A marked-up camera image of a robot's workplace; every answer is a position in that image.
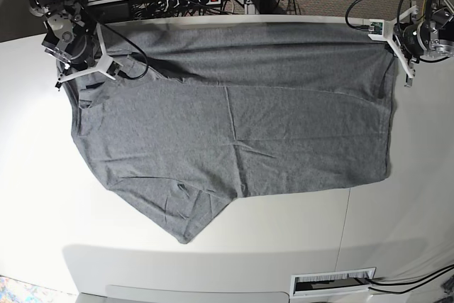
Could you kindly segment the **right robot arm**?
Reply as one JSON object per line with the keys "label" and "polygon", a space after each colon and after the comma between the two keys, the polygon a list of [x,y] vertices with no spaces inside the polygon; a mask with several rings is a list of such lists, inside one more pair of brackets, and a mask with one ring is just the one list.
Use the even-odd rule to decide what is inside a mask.
{"label": "right robot arm", "polygon": [[43,20],[42,46],[65,68],[85,70],[95,64],[96,21],[84,9],[86,0],[29,0],[29,11]]}

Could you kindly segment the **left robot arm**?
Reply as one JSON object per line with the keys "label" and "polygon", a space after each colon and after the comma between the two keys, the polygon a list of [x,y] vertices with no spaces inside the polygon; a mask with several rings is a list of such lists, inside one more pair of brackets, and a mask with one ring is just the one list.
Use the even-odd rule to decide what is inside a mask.
{"label": "left robot arm", "polygon": [[422,19],[402,26],[398,41],[410,61],[434,63],[453,56],[453,0],[428,0]]}

